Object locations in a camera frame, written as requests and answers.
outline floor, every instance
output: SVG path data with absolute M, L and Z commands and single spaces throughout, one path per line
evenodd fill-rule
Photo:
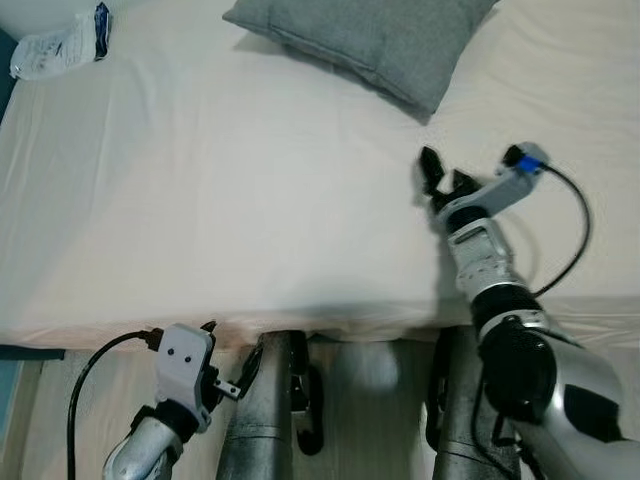
M 625 383 L 623 431 L 639 438 L 640 351 L 600 350 Z M 296 480 L 429 479 L 434 453 L 424 441 L 422 398 L 433 345 L 312 343 L 310 353 L 325 382 L 326 446 L 315 457 L 305 457 L 294 447 Z M 213 363 L 223 378 L 232 378 L 244 354 L 216 353 Z M 45 364 L 26 445 L 24 480 L 65 478 L 66 409 L 88 356 L 72 353 L 62 362 Z M 105 458 L 126 435 L 135 412 L 145 402 L 152 404 L 153 383 L 153 354 L 148 352 L 108 354 L 94 369 L 79 407 L 79 479 L 100 478 Z M 211 428 L 186 445 L 174 480 L 215 478 L 233 410 L 228 400 L 215 410 Z
M 0 448 L 9 424 L 9 410 L 14 393 L 14 382 L 18 378 L 20 364 L 0 360 Z

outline metal pole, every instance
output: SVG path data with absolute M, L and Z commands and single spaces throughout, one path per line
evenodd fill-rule
M 238 403 L 222 447 L 217 480 L 291 480 L 291 342 L 264 334 L 260 370 Z
M 474 447 L 471 434 L 473 407 L 482 370 L 476 350 L 473 328 L 456 327 L 434 480 L 504 480 L 502 473 Z M 495 410 L 483 399 L 476 422 L 478 440 L 492 458 L 519 479 L 520 464 L 515 447 L 495 447 L 491 443 L 496 416 Z M 503 435 L 513 436 L 510 425 L 505 424 Z

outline gray pillow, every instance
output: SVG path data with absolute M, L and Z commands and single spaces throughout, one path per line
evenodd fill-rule
M 497 0 L 238 0 L 222 17 L 433 113 Z

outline white bed sheet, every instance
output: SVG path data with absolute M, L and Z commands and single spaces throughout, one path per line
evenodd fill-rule
M 225 345 L 282 328 L 367 340 L 466 322 L 412 165 L 430 144 L 491 176 L 525 140 L 595 213 L 586 258 L 545 305 L 580 335 L 637 340 L 637 2 L 500 2 L 426 124 L 225 24 L 231 4 L 136 6 L 116 18 L 105 61 L 18 82 L 0 128 L 1 342 L 94 348 L 212 317 Z M 551 179 L 500 224 L 534 288 L 581 228 Z

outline plastic bag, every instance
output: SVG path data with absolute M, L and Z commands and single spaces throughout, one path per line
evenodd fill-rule
M 112 17 L 104 3 L 77 15 L 74 25 L 43 35 L 27 35 L 11 56 L 13 78 L 39 80 L 60 75 L 107 55 Z

